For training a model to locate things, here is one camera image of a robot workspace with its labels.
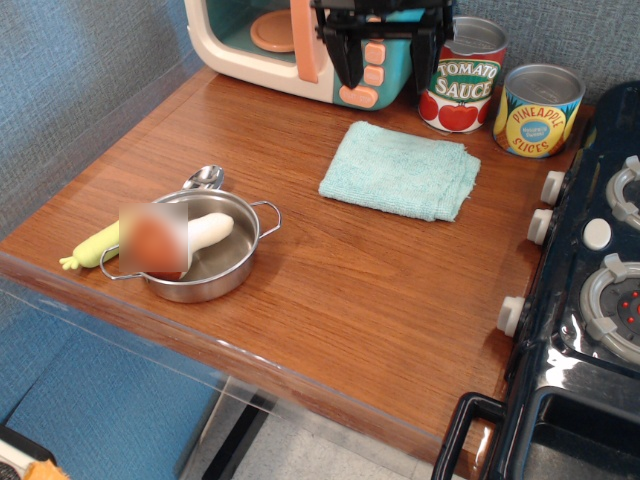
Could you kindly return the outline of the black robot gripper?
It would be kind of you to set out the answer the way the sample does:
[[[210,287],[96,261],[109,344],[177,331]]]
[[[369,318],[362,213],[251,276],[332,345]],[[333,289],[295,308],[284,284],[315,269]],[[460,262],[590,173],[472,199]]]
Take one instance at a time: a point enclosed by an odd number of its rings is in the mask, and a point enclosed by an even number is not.
[[[452,1],[311,1],[318,37],[341,83],[354,89],[364,75],[361,40],[411,39],[416,92],[431,85],[442,44],[454,38]]]

